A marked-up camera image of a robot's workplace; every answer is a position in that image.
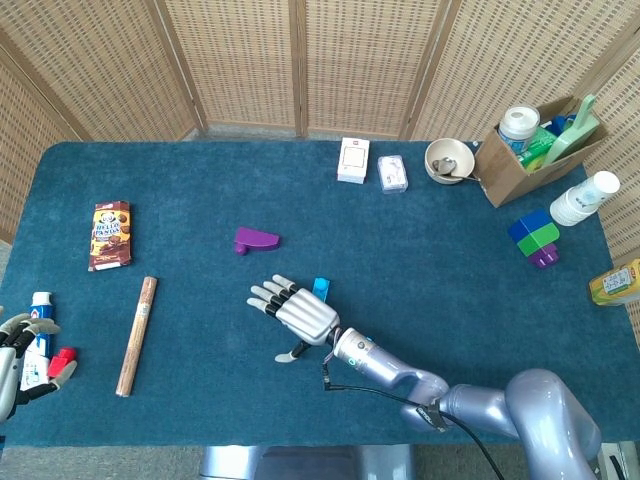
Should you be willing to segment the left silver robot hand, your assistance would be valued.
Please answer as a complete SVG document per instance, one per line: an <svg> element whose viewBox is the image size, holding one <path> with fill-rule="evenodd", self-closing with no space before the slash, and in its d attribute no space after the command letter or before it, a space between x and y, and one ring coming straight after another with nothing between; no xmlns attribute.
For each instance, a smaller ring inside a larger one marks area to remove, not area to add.
<svg viewBox="0 0 640 480"><path fill-rule="evenodd" d="M34 318L18 314L1 325L1 422L11 418L19 405L60 390L73 375L77 361L72 360L61 372L44 384L20 389L20 380L27 347L39 333L57 334L60 327L50 318Z"/></svg>

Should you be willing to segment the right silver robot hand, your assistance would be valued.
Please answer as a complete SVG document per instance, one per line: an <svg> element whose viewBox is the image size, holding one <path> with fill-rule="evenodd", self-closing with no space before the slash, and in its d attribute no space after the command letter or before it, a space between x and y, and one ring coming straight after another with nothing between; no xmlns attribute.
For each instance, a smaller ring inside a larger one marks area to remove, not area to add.
<svg viewBox="0 0 640 480"><path fill-rule="evenodd" d="M334 346L343 333L339 315L333 308L284 276L274 274L261 286L253 285L250 292L248 305L277 319L299 338L289 352L275 356L277 363L292 363L314 346Z"/></svg>

